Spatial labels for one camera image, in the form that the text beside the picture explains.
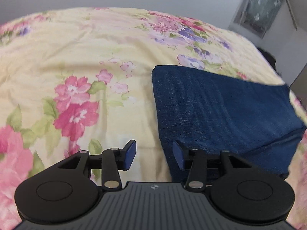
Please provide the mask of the dark blue denim pants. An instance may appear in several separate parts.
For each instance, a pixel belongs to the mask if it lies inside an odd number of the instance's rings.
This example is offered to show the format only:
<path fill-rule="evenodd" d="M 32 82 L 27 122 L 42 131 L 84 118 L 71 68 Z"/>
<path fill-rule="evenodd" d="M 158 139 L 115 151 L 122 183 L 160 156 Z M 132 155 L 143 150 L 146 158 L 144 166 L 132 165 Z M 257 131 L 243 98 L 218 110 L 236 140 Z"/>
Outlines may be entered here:
<path fill-rule="evenodd" d="M 158 131 L 174 182 L 188 176 L 173 142 L 217 155 L 228 150 L 285 176 L 306 126 L 286 85 L 263 85 L 191 67 L 161 65 L 152 71 Z"/>

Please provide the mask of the floral yellow bed cover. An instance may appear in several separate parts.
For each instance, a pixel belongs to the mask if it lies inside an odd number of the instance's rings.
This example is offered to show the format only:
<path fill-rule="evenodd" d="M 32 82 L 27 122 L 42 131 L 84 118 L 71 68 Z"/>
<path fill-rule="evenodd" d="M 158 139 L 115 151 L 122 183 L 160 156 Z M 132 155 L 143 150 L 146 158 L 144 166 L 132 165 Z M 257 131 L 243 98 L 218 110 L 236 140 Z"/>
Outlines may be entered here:
<path fill-rule="evenodd" d="M 197 154 L 172 180 L 151 74 L 161 65 L 286 85 L 249 40 L 191 18 L 74 8 L 1 26 L 1 229 L 306 229 L 306 130 L 285 176 L 223 150 L 217 168 Z M 129 170 L 89 167 L 129 140 Z"/>

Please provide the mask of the dark clothes pile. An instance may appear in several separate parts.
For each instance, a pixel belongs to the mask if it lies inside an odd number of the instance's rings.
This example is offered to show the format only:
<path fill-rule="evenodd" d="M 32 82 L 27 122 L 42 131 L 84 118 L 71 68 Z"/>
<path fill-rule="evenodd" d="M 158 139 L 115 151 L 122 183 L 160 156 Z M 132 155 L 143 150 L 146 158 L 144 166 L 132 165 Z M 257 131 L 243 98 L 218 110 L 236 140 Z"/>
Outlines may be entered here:
<path fill-rule="evenodd" d="M 274 69 L 274 71 L 276 73 L 277 69 L 276 69 L 276 59 L 274 56 L 272 56 L 269 52 L 263 50 L 262 48 L 257 48 L 257 50 L 263 55 L 263 57 L 266 59 L 266 61 L 270 64 L 270 66 Z"/>

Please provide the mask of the beige wardrobe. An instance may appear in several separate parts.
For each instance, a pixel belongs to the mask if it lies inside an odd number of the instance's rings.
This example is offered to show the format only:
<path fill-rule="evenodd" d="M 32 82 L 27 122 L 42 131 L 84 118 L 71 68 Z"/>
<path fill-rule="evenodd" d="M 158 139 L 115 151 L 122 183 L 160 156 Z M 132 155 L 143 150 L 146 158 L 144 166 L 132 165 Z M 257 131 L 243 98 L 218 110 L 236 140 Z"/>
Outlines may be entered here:
<path fill-rule="evenodd" d="M 298 89 L 305 89 L 306 88 L 306 65 L 300 71 L 299 75 L 295 78 L 295 80 L 290 85 L 291 89 L 298 90 Z"/>

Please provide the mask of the grey patterned window curtain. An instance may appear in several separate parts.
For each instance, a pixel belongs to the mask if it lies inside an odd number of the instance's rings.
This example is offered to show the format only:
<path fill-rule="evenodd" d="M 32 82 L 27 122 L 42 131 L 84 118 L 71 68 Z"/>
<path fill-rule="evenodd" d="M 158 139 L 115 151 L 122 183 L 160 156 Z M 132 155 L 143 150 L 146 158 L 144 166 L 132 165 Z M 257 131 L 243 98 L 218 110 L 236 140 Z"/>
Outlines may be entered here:
<path fill-rule="evenodd" d="M 263 38 L 283 2 L 284 0 L 243 0 L 234 18 L 234 23 L 259 38 Z"/>

